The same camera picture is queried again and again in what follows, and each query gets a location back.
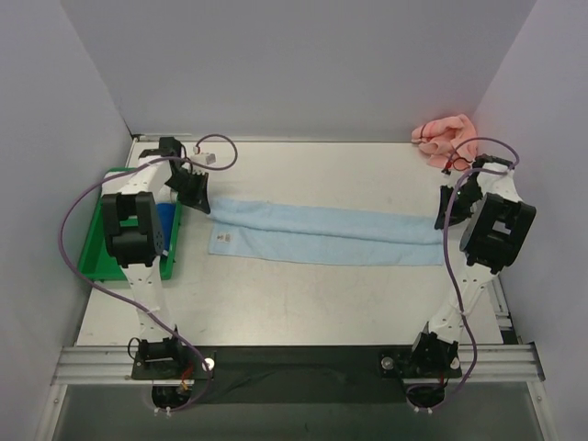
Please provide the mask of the light blue towel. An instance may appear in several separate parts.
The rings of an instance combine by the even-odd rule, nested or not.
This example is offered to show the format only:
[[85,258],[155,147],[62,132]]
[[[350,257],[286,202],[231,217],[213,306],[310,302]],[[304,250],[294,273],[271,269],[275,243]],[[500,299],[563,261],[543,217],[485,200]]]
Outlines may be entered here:
[[328,266],[440,266],[442,233],[422,216],[218,198],[209,253]]

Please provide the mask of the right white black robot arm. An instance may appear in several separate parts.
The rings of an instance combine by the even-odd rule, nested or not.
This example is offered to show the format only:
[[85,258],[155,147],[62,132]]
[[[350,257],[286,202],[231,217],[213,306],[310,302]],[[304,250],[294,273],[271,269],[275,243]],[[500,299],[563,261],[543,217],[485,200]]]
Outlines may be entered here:
[[486,286],[513,264],[537,208],[518,195],[515,164],[483,154],[453,187],[441,187],[436,226],[443,231],[446,269],[454,291],[426,323],[407,354],[421,377],[459,370],[458,346],[472,336],[469,316]]

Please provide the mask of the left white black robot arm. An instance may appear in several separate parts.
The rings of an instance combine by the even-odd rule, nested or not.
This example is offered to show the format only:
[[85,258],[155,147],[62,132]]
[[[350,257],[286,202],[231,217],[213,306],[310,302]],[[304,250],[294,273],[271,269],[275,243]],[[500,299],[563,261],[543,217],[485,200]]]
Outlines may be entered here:
[[126,184],[101,197],[107,253],[129,282],[140,320],[136,362],[167,379],[184,371],[189,355],[175,335],[177,326],[164,296],[160,261],[165,237],[155,199],[167,187],[178,203],[210,213],[209,174],[183,167],[182,147],[177,139],[163,137],[156,149],[141,153],[140,167]]

